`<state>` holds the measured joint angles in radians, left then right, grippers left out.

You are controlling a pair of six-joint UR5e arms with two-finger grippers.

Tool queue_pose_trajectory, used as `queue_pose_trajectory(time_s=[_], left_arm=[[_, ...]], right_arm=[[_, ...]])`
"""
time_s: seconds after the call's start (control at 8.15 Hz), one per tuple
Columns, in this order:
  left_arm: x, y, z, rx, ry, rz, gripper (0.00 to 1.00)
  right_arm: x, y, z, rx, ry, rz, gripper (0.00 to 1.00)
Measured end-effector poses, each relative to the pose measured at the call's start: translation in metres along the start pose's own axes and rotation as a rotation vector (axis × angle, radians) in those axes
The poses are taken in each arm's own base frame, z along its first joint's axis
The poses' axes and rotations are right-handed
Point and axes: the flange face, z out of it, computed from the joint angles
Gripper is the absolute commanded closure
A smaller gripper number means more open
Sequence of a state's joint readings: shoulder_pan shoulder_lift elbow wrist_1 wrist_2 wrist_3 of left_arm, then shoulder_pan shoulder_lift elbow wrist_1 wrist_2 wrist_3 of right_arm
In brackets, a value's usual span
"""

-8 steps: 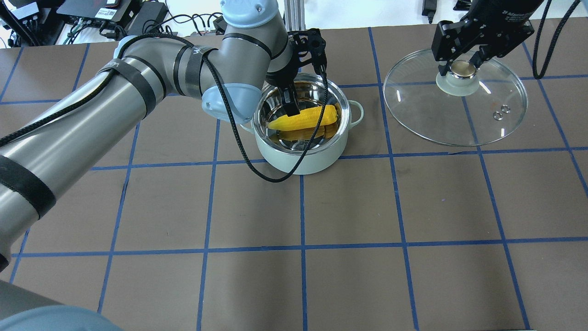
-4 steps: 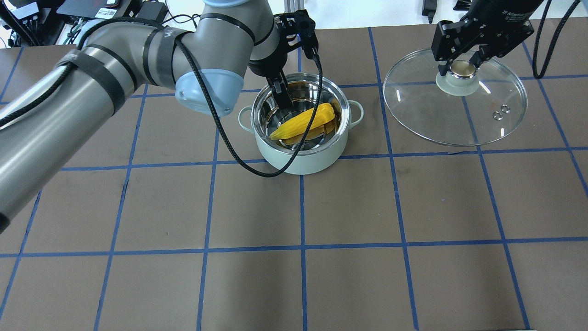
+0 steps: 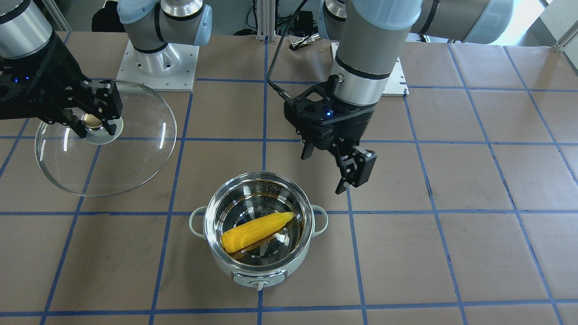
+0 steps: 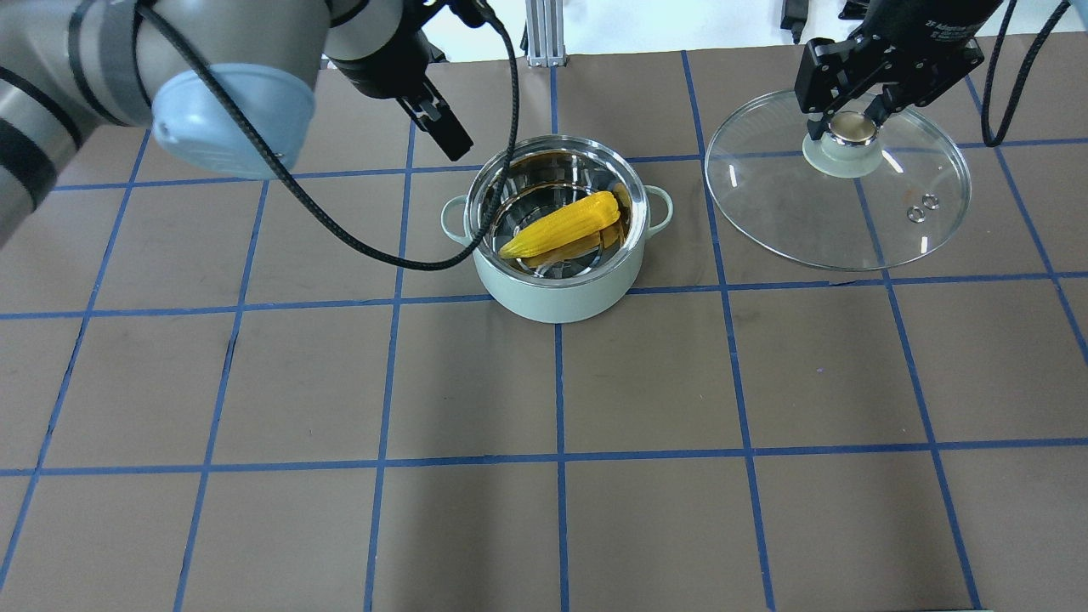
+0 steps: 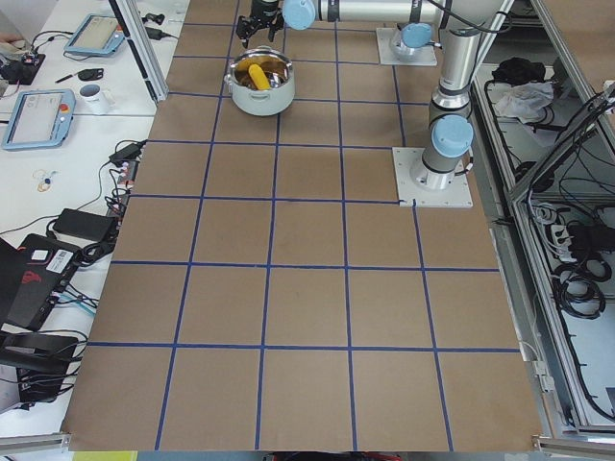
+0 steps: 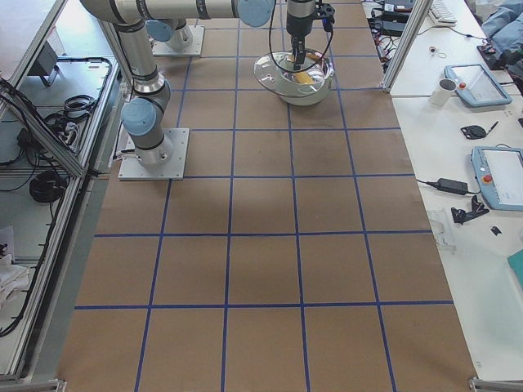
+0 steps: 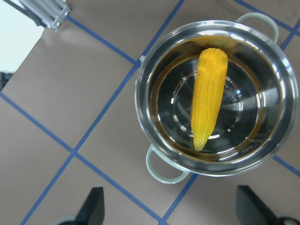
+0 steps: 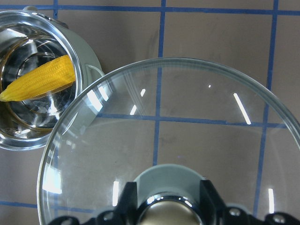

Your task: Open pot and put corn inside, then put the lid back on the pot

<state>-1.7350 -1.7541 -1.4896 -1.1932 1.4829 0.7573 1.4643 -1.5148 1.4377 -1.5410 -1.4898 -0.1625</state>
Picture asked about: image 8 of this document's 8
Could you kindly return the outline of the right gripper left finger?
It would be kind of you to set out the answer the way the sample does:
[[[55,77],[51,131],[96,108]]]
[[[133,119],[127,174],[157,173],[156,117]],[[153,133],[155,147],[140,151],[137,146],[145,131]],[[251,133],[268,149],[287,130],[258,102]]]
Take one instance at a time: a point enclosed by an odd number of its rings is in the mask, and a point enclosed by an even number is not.
[[[117,205],[119,225],[136,225],[139,217],[137,183],[127,182]]]

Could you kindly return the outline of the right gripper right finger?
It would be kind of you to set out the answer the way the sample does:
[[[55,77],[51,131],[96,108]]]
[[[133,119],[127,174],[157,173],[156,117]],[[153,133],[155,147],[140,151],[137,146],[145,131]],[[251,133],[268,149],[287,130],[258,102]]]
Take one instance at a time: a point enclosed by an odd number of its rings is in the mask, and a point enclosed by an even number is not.
[[[222,224],[226,205],[210,180],[201,180],[199,187],[199,210],[205,225]]]

